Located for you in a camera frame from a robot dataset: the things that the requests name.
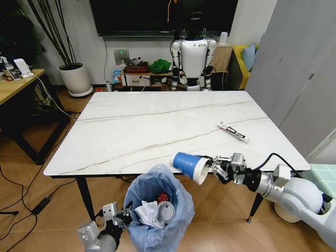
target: yellow sofa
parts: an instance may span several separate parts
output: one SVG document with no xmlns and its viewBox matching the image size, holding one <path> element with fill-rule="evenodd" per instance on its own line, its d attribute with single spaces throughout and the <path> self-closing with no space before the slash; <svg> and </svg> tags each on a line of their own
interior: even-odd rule
<svg viewBox="0 0 336 252">
<path fill-rule="evenodd" d="M 247 71 L 245 64 L 242 59 L 242 52 L 244 48 L 249 47 L 248 45 L 234 45 L 233 54 L 228 66 L 228 76 L 226 84 L 229 89 L 232 90 L 244 90 L 246 87 L 247 80 L 250 76 L 250 72 Z"/>
</svg>

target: black tv screen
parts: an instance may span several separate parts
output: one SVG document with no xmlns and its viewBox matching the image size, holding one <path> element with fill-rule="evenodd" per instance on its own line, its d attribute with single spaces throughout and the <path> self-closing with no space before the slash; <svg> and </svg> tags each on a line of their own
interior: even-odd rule
<svg viewBox="0 0 336 252">
<path fill-rule="evenodd" d="M 99 36 L 173 36 L 174 30 L 183 28 L 193 11 L 202 13 L 202 26 L 208 35 L 230 33 L 238 0 L 177 2 L 179 9 L 174 0 L 90 0 Z"/>
</svg>

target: trash bin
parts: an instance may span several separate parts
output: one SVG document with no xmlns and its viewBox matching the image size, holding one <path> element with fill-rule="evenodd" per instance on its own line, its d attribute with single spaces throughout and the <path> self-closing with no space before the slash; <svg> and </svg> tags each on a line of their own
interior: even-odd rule
<svg viewBox="0 0 336 252">
<path fill-rule="evenodd" d="M 156 201 L 163 192 L 175 208 L 175 217 L 162 229 L 143 225 L 134 209 L 142 205 L 141 201 Z M 137 251 L 176 251 L 195 212 L 191 195 L 170 169 L 159 164 L 137 177 L 127 190 L 124 207 L 130 201 L 133 201 L 133 222 L 128 233 Z"/>
</svg>

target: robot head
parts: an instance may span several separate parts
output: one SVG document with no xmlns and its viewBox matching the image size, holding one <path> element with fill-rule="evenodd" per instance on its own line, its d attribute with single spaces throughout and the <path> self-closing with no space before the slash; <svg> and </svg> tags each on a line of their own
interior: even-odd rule
<svg viewBox="0 0 336 252">
<path fill-rule="evenodd" d="M 189 14 L 187 20 L 187 40 L 199 39 L 199 30 L 203 30 L 204 25 L 202 22 L 202 12 L 199 10 L 194 10 Z"/>
</svg>

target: blue paper cup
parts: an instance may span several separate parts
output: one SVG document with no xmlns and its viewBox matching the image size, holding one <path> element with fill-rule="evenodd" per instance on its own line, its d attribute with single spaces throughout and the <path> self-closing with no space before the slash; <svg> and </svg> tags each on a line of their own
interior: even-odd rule
<svg viewBox="0 0 336 252">
<path fill-rule="evenodd" d="M 183 152 L 176 154 L 173 160 L 173 166 L 190 177 L 198 185 L 201 185 L 208 175 L 208 167 L 205 163 L 208 161 L 205 157 L 189 155 Z"/>
</svg>

